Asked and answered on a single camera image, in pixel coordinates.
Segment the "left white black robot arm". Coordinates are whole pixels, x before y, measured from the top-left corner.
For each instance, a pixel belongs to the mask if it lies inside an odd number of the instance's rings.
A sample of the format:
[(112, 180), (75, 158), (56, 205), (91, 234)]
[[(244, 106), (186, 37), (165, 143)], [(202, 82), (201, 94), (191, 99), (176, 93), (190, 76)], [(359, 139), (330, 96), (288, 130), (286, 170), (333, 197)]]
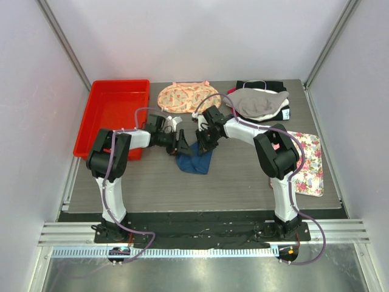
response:
[(129, 238), (131, 231), (123, 202), (122, 176), (131, 150), (158, 146), (172, 156), (193, 154), (183, 129), (177, 130), (180, 122), (180, 117), (151, 114), (141, 129), (99, 130), (86, 160), (103, 204), (101, 223), (91, 226), (97, 243), (121, 243)]

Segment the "blue paper napkin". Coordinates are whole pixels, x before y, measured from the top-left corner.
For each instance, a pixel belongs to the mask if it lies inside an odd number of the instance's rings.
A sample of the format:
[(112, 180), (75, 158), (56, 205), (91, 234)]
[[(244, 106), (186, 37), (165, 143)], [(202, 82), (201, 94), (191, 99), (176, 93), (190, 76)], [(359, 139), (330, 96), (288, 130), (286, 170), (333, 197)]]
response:
[(192, 144), (190, 146), (190, 150), (193, 152), (191, 156), (179, 154), (176, 157), (176, 164), (178, 168), (185, 173), (207, 175), (210, 168), (213, 151), (211, 150), (200, 155), (198, 142)]

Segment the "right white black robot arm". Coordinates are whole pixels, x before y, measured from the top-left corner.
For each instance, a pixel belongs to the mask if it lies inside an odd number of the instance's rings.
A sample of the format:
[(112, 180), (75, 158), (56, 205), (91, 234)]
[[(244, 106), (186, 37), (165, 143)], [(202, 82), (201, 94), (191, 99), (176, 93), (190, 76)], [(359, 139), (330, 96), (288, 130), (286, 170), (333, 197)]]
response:
[(261, 126), (233, 115), (225, 116), (215, 106), (202, 114), (193, 113), (198, 123), (196, 137), (199, 153), (218, 146), (220, 138), (232, 138), (255, 148), (260, 167), (269, 177), (275, 198), (274, 233), (281, 240), (289, 240), (301, 225), (299, 208), (295, 204), (295, 174), (300, 154), (284, 126)]

